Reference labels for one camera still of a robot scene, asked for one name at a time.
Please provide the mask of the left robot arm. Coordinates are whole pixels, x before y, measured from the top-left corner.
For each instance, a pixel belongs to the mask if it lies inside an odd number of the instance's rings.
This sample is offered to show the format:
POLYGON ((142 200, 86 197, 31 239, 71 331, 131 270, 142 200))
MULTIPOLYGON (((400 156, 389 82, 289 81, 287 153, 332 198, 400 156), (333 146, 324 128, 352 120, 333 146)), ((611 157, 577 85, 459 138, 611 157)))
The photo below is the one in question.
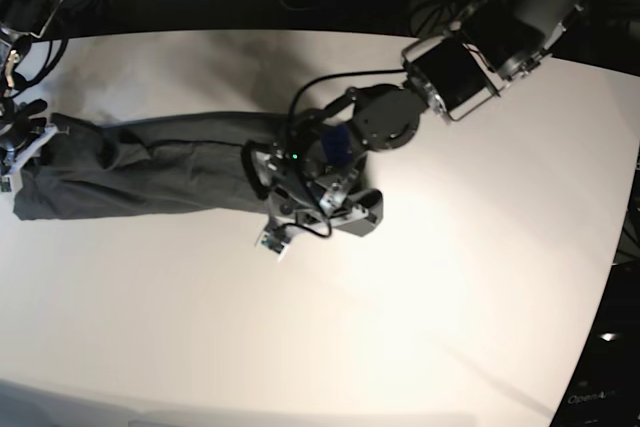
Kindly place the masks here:
POLYGON ((401 53, 401 84, 351 87, 321 109, 291 102, 280 136, 249 141, 242 165, 268 220, 258 244, 283 252, 302 234, 366 236, 384 198, 364 179, 371 153, 408 144, 432 111, 455 123, 549 55, 582 0, 472 0, 401 53))

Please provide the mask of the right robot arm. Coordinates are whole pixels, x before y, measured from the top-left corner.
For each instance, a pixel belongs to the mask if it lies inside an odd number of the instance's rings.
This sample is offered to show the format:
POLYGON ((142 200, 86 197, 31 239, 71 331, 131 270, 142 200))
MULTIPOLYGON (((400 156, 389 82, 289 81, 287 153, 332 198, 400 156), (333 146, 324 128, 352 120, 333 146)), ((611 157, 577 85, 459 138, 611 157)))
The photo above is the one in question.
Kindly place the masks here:
POLYGON ((42 40, 66 0, 1 0, 1 182, 17 174, 58 133, 44 116, 48 104, 16 98, 42 82, 61 58, 68 42, 48 51, 41 70, 27 79, 18 67, 34 43, 42 40))

